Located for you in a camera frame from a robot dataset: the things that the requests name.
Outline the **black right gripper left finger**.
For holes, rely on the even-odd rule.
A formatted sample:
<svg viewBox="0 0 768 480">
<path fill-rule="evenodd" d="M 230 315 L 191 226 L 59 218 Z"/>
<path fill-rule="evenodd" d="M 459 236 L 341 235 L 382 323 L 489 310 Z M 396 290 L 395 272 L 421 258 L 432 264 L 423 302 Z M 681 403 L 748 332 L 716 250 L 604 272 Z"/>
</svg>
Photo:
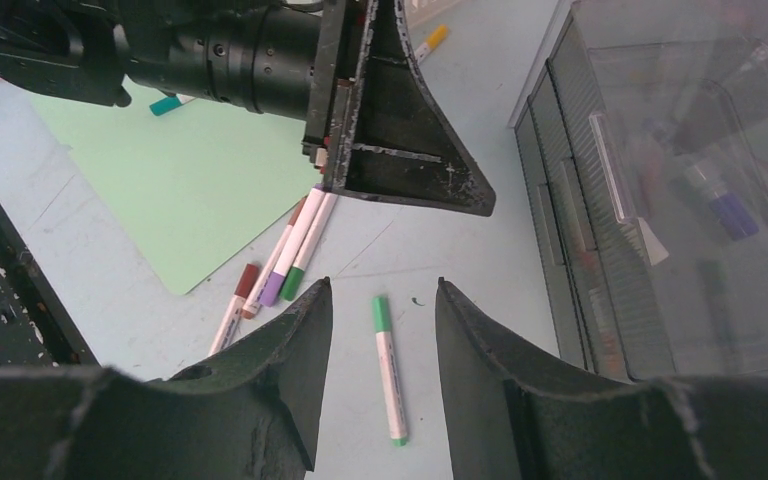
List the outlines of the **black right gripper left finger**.
<svg viewBox="0 0 768 480">
<path fill-rule="evenodd" d="M 315 465 L 332 288 L 166 380 L 0 367 L 0 479 L 301 479 Z"/>
</svg>

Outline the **transparent grey drawer box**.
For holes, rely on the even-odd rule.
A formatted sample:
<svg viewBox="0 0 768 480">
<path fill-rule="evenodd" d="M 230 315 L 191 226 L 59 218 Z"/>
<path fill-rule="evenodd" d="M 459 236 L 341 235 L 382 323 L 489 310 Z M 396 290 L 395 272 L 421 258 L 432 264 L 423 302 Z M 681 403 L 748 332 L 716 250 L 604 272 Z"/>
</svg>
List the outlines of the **transparent grey drawer box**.
<svg viewBox="0 0 768 480">
<path fill-rule="evenodd" d="M 560 357 L 768 374 L 768 1 L 561 1 L 510 123 Z M 683 175 L 711 160 L 732 241 Z"/>
</svg>

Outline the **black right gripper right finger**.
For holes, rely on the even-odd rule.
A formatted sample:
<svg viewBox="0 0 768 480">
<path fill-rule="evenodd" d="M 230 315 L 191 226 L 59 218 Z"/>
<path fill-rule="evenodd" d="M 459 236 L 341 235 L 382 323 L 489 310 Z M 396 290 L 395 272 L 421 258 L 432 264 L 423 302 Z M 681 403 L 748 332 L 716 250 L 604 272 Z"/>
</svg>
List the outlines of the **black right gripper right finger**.
<svg viewBox="0 0 768 480">
<path fill-rule="evenodd" d="M 458 479 L 768 479 L 768 375 L 626 384 L 577 368 L 438 284 Z"/>
</svg>

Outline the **teal capped white marker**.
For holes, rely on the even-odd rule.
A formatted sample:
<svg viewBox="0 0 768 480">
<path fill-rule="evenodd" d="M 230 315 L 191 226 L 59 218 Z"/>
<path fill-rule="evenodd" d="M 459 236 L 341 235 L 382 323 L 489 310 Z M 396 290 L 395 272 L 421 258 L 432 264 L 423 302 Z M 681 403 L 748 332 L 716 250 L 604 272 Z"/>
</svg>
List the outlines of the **teal capped white marker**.
<svg viewBox="0 0 768 480">
<path fill-rule="evenodd" d="M 149 109 L 154 116 L 162 116 L 191 102 L 192 100 L 194 100 L 194 97 L 188 95 L 176 94 L 172 96 L 166 96 L 150 104 Z"/>
</svg>

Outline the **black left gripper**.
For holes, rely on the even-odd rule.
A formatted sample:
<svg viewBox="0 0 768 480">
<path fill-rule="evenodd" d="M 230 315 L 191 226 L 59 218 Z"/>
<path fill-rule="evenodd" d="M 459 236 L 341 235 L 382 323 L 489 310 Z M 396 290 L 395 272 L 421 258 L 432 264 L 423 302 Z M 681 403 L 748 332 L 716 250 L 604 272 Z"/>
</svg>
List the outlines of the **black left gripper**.
<svg viewBox="0 0 768 480">
<path fill-rule="evenodd" d="M 355 1 L 125 1 L 122 60 L 135 83 L 302 120 L 324 143 Z M 355 71 L 338 89 L 331 193 L 488 217 L 496 194 L 426 85 L 401 1 L 368 1 Z"/>
</svg>

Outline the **green capped white marker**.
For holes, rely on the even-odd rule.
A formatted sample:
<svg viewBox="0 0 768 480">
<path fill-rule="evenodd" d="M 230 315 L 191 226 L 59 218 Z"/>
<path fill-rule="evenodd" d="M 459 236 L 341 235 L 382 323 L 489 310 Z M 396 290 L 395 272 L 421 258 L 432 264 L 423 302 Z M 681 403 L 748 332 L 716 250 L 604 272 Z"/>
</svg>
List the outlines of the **green capped white marker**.
<svg viewBox="0 0 768 480">
<path fill-rule="evenodd" d="M 394 446 L 402 447 L 408 443 L 409 433 L 398 378 L 387 297 L 376 296 L 372 300 L 372 311 L 389 436 Z"/>
</svg>

